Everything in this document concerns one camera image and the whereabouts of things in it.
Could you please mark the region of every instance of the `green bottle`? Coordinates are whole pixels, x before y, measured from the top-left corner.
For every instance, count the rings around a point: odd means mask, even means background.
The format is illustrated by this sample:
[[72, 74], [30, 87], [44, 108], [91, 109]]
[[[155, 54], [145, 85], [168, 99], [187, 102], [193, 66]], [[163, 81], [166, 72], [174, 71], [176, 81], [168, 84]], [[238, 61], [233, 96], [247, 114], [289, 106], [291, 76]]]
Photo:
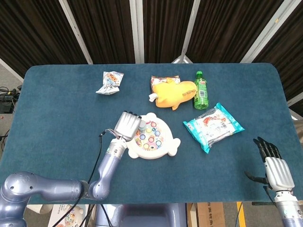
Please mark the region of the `green bottle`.
[[201, 71], [198, 71], [196, 76], [195, 84], [197, 86], [197, 93], [194, 99], [194, 106], [197, 110], [202, 110], [208, 107], [206, 79], [204, 79]]

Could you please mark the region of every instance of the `robotic hand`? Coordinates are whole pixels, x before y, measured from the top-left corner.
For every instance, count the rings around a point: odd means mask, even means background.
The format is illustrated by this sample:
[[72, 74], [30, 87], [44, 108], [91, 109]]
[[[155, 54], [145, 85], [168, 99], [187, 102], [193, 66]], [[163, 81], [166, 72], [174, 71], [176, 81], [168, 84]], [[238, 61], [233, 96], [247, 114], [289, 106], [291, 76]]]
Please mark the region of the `robotic hand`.
[[141, 117], [123, 112], [115, 129], [106, 130], [116, 136], [98, 167], [99, 180], [86, 181], [49, 179], [34, 173], [13, 173], [0, 189], [0, 227], [26, 227], [23, 214], [30, 197], [40, 194], [47, 201], [74, 201], [81, 197], [104, 200], [109, 194], [110, 181], [126, 149], [126, 142], [133, 139]]
[[254, 139], [254, 142], [259, 148], [265, 165], [266, 177], [254, 177], [247, 171], [245, 175], [252, 181], [267, 184], [268, 186], [264, 186], [264, 189], [268, 195], [268, 188], [276, 192], [276, 207], [279, 209], [285, 227], [303, 227], [303, 211], [300, 209], [297, 198], [293, 196], [294, 181], [287, 163], [272, 143], [266, 142], [261, 137]]

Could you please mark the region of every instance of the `toy fish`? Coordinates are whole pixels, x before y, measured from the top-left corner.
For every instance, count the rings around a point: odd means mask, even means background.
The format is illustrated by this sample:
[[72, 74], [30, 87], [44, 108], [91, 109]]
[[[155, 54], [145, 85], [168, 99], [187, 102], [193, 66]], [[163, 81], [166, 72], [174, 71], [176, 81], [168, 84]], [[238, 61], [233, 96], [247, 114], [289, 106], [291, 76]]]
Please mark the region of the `toy fish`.
[[149, 95], [151, 102], [156, 99], [157, 107], [172, 107], [172, 110], [176, 110], [180, 103], [186, 102], [195, 96], [197, 87], [191, 81], [176, 84], [172, 79], [167, 79], [167, 82], [152, 86], [152, 90], [154, 93]]

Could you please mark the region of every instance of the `table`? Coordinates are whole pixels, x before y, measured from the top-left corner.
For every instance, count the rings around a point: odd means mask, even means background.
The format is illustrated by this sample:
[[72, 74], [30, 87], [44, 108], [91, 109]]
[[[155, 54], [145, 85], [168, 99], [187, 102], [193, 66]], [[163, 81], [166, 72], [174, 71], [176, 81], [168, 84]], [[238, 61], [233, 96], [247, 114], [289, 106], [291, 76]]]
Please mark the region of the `table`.
[[[148, 101], [152, 75], [193, 81], [198, 70], [208, 82], [209, 107], [221, 102], [246, 129], [215, 143], [209, 154], [182, 124], [205, 111], [194, 109], [191, 101], [176, 111]], [[102, 86], [103, 71], [125, 74], [118, 93], [95, 93]], [[303, 152], [278, 72], [267, 63], [34, 66], [22, 87], [0, 163], [0, 183], [16, 171], [87, 180], [98, 155], [98, 135], [113, 128], [123, 110], [156, 113], [181, 145], [176, 156], [156, 160], [131, 159], [125, 152], [104, 203], [268, 201], [262, 185], [243, 172], [265, 174], [252, 141], [257, 136], [280, 149], [294, 178], [294, 194], [303, 199]], [[102, 156], [111, 139], [110, 134], [103, 137]], [[45, 201], [34, 196], [30, 203]]]

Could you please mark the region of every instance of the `small snack packet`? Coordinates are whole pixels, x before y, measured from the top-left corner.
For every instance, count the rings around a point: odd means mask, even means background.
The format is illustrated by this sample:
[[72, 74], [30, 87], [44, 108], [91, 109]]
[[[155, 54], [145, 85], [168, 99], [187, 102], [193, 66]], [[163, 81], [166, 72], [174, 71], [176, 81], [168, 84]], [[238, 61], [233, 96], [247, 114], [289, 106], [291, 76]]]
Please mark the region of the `small snack packet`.
[[176, 84], [179, 84], [181, 82], [180, 76], [173, 76], [173, 77], [156, 77], [156, 76], [151, 76], [151, 89], [152, 86], [160, 83], [167, 82], [167, 79], [172, 79]]
[[118, 92], [123, 75], [121, 72], [103, 72], [103, 86], [96, 93], [111, 95]]
[[203, 115], [183, 124], [207, 154], [214, 143], [244, 130], [220, 103]]

